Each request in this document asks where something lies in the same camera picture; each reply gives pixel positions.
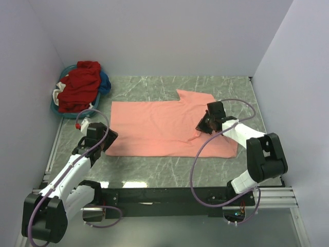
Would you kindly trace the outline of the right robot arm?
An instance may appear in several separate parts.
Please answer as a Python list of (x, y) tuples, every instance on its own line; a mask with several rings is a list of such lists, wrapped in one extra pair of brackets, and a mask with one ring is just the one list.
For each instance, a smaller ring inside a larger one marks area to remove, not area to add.
[(288, 171), (278, 135), (263, 133), (243, 124), (244, 121), (255, 117), (254, 107), (249, 103), (246, 104), (252, 109), (252, 116), (237, 119), (226, 115), (222, 101), (209, 103), (205, 115), (196, 126), (196, 130), (202, 133), (216, 132), (215, 137), (219, 135), (228, 137), (246, 149), (247, 170), (227, 183), (228, 199), (241, 195), (263, 181), (279, 177)]

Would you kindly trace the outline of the pink t shirt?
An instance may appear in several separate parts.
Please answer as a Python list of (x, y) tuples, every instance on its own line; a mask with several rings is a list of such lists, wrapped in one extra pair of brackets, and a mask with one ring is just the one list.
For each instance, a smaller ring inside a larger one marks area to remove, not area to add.
[(106, 150), (108, 156), (194, 157), (211, 137), (196, 130), (211, 94), (177, 90), (179, 100), (114, 101), (110, 128), (117, 139)]

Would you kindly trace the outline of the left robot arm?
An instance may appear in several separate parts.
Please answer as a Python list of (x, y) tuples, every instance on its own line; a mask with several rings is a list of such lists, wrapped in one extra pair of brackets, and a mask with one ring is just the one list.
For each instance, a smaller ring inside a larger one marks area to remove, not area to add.
[(102, 202), (99, 182), (84, 180), (118, 133), (101, 122), (77, 124), (84, 134), (60, 173), (39, 193), (29, 194), (23, 206), (22, 236), (58, 243), (69, 220), (89, 203)]

